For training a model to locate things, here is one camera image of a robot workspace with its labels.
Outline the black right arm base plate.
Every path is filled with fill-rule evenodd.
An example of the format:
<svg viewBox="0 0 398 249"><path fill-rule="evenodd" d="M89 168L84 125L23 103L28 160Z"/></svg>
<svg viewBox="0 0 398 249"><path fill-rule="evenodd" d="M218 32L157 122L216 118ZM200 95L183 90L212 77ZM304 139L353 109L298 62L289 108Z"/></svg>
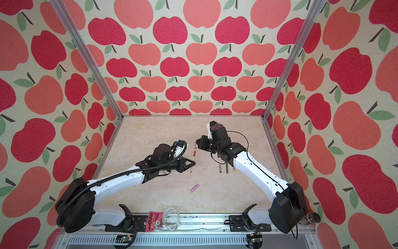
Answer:
<svg viewBox="0 0 398 249"><path fill-rule="evenodd" d="M270 224L254 224L248 216L243 215L230 215L224 221L225 225L230 227L231 232L271 232Z"/></svg>

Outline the white silver pen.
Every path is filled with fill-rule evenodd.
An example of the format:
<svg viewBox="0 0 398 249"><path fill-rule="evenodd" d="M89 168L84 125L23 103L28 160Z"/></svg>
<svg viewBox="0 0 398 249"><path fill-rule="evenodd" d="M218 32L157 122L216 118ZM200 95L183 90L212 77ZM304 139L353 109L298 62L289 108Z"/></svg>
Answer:
<svg viewBox="0 0 398 249"><path fill-rule="evenodd" d="M218 154L217 157L218 157L219 173L222 173L222 161L220 155Z"/></svg>

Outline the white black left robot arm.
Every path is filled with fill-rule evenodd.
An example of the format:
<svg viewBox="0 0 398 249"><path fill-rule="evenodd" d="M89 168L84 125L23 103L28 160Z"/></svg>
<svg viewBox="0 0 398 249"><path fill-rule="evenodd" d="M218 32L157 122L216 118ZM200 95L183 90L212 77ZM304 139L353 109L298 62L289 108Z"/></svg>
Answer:
<svg viewBox="0 0 398 249"><path fill-rule="evenodd" d="M98 203L129 187L193 167L195 162L183 157L187 147L183 140L171 146L160 144L151 155L125 171L89 181L82 177L73 180L56 203L57 226L67 233L86 226L105 226L107 232L136 233L138 225L126 205L102 209Z"/></svg>

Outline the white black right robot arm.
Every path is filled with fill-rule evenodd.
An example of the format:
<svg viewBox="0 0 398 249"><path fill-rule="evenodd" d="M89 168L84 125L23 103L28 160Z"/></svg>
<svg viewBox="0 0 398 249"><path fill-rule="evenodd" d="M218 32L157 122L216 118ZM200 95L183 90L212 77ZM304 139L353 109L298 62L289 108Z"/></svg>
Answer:
<svg viewBox="0 0 398 249"><path fill-rule="evenodd" d="M249 177L272 202L270 207L248 207L242 213L247 230L261 224L273 224L279 231L289 233L308 213L304 191L297 182L288 183L257 162L248 147L233 143L229 131L220 123L207 124L208 135L196 141L198 149L220 156L221 160Z"/></svg>

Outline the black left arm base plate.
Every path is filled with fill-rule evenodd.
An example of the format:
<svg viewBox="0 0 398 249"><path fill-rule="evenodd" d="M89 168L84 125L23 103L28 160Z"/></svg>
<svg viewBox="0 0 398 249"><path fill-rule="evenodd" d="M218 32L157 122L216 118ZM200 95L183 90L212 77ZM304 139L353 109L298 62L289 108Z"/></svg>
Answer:
<svg viewBox="0 0 398 249"><path fill-rule="evenodd" d="M148 215L132 215L126 217L118 226L106 225L106 232L145 232Z"/></svg>

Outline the red pen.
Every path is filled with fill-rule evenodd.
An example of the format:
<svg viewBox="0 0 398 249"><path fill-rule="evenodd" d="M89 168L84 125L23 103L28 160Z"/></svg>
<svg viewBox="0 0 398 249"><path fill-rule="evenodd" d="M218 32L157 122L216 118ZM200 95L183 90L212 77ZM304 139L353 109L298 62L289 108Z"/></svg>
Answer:
<svg viewBox="0 0 398 249"><path fill-rule="evenodd" d="M194 147L194 152L193 152L193 157L192 157L193 161L195 161L196 153L197 153L197 148Z"/></svg>

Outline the pink pen cap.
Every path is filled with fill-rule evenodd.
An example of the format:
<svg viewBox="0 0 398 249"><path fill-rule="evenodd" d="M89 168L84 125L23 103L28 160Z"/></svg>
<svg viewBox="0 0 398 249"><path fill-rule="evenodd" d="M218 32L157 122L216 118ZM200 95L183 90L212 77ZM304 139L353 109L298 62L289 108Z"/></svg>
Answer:
<svg viewBox="0 0 398 249"><path fill-rule="evenodd" d="M191 188L190 192L193 193L199 186L200 186L199 184L196 184Z"/></svg>

